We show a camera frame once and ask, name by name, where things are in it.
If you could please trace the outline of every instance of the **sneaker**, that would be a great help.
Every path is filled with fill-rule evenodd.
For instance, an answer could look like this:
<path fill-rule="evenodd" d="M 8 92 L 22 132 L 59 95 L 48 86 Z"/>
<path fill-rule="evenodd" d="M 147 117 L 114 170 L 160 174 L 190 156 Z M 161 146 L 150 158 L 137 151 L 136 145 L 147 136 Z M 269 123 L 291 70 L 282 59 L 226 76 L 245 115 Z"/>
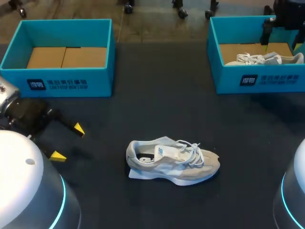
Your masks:
<path fill-rule="evenodd" d="M 211 178 L 219 169 L 218 155 L 199 144 L 161 137 L 132 141 L 126 150 L 130 178 L 165 178 L 176 185 L 193 185 Z"/>
<path fill-rule="evenodd" d="M 285 63 L 304 63 L 304 56 L 300 52 L 295 56 L 280 56 L 276 52 L 262 55 L 239 54 L 237 60 L 226 65 L 252 65 L 252 64 L 285 64 Z"/>

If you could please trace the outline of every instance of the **black table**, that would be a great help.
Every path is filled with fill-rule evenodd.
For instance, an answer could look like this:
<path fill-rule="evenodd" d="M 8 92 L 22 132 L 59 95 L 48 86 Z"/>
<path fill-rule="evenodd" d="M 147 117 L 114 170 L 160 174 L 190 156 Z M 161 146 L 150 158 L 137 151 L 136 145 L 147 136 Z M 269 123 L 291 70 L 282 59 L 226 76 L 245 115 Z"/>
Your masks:
<path fill-rule="evenodd" d="M 275 228 L 273 197 L 305 137 L 304 94 L 217 95 L 205 43 L 120 43 L 111 98 L 49 101 L 86 132 L 80 140 L 54 125 L 45 137 L 92 157 L 59 167 L 82 228 Z M 218 154 L 219 174 L 189 187 L 128 179 L 129 142 L 165 135 Z"/>

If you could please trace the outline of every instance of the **shoe logo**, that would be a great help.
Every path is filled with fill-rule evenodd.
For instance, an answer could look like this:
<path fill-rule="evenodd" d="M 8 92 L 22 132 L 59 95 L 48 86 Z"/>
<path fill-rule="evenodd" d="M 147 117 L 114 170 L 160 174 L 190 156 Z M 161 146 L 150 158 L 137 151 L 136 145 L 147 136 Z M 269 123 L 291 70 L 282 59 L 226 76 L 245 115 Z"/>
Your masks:
<path fill-rule="evenodd" d="M 163 150 L 161 148 L 159 148 L 158 153 L 160 156 L 163 156 Z"/>
<path fill-rule="evenodd" d="M 240 81 L 240 86 L 254 86 L 256 83 L 257 75 L 243 75 Z"/>

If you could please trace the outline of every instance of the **teal cardboard box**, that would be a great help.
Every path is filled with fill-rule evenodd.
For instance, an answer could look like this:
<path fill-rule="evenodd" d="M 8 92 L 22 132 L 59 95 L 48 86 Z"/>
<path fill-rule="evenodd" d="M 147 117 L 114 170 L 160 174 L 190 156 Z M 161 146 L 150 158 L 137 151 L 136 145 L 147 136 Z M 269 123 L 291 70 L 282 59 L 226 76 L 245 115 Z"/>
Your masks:
<path fill-rule="evenodd" d="M 305 92 L 305 64 L 225 66 L 220 44 L 260 43 L 262 24 L 272 16 L 212 17 L 207 52 L 218 94 Z M 274 28 L 269 42 L 287 43 L 292 55 L 305 54 L 305 45 L 291 46 L 298 31 Z"/>
<path fill-rule="evenodd" d="M 104 49 L 102 67 L 27 68 L 33 50 L 63 47 L 66 58 L 70 48 Z M 81 54 L 74 61 L 84 61 Z M 21 21 L 0 65 L 4 79 L 18 87 L 24 97 L 109 97 L 115 62 L 115 40 L 112 21 L 38 20 Z"/>

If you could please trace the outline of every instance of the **wheel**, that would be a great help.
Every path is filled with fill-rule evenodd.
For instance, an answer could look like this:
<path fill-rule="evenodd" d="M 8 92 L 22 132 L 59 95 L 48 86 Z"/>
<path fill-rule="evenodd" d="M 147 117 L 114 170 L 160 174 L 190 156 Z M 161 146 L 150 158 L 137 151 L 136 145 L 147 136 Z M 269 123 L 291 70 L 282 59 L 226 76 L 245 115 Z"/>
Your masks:
<path fill-rule="evenodd" d="M 264 7 L 264 15 L 271 15 L 272 14 L 272 9 L 270 6 L 265 6 Z"/>
<path fill-rule="evenodd" d="M 179 18 L 184 19 L 184 18 L 186 18 L 188 16 L 188 14 L 186 13 L 185 10 L 179 9 L 178 10 L 178 16 L 179 16 Z"/>
<path fill-rule="evenodd" d="M 9 1 L 9 5 L 10 5 L 12 10 L 17 9 L 17 4 L 15 2 L 13 2 L 12 0 Z"/>
<path fill-rule="evenodd" d="M 26 13 L 26 11 L 25 11 L 24 8 L 21 8 L 21 9 L 19 9 L 18 11 L 19 11 L 19 14 L 20 14 L 20 16 L 21 16 L 22 18 L 26 18 L 26 17 L 27 17 L 27 13 Z"/>
<path fill-rule="evenodd" d="M 206 18 L 207 20 L 209 20 L 212 16 L 214 16 L 213 11 L 207 10 L 207 11 L 205 12 L 205 18 Z"/>
<path fill-rule="evenodd" d="M 133 11 L 133 7 L 129 4 L 125 4 L 125 9 L 124 9 L 126 14 L 131 14 Z"/>
<path fill-rule="evenodd" d="M 180 6 L 178 6 L 177 0 L 172 0 L 172 4 L 173 4 L 173 8 L 179 8 L 179 7 L 183 7 L 183 3 L 180 3 Z"/>

